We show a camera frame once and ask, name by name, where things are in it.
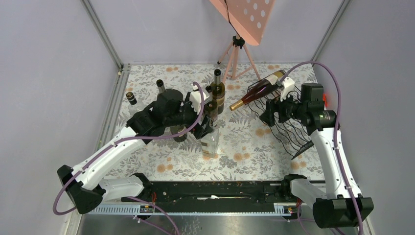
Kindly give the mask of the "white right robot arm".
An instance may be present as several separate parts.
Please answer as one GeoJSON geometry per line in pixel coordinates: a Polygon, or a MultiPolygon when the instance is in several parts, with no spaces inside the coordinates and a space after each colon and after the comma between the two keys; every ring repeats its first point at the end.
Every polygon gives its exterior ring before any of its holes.
{"type": "Polygon", "coordinates": [[[299,100],[292,97],[294,87],[275,85],[274,89],[280,95],[267,100],[260,119],[273,126],[277,113],[279,123],[290,119],[300,121],[317,150],[326,190],[321,191],[303,176],[289,175],[285,178],[287,184],[280,189],[281,197],[288,202],[298,198],[308,205],[320,228],[361,226],[374,209],[373,200],[362,195],[347,165],[339,117],[335,111],[325,108],[323,86],[302,84],[299,100]]]}

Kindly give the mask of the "green wine bottle grey cap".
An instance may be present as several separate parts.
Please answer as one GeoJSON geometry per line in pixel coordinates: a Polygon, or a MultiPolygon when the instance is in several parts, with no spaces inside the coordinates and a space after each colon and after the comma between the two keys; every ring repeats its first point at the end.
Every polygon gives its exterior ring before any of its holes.
{"type": "Polygon", "coordinates": [[[206,86],[206,91],[209,95],[209,102],[207,102],[204,106],[205,108],[205,115],[210,117],[210,126],[217,127],[217,120],[218,120],[218,104],[217,101],[213,98],[213,89],[211,86],[206,86]]]}

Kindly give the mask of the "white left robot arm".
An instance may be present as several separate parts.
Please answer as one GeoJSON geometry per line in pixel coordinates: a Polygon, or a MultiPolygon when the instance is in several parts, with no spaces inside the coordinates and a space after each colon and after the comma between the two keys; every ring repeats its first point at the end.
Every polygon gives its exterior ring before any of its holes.
{"type": "Polygon", "coordinates": [[[198,140],[204,137],[212,131],[209,119],[203,115],[207,101],[208,94],[196,85],[186,96],[175,89],[158,94],[155,101],[135,112],[120,132],[92,156],[73,167],[63,165],[57,170],[63,187],[53,204],[54,213],[60,215],[57,203],[63,193],[80,214],[91,212],[107,200],[133,196],[140,201],[148,200],[152,189],[140,177],[112,180],[104,177],[128,154],[152,140],[175,137],[166,136],[166,128],[184,126],[177,136],[191,133],[198,140]]]}

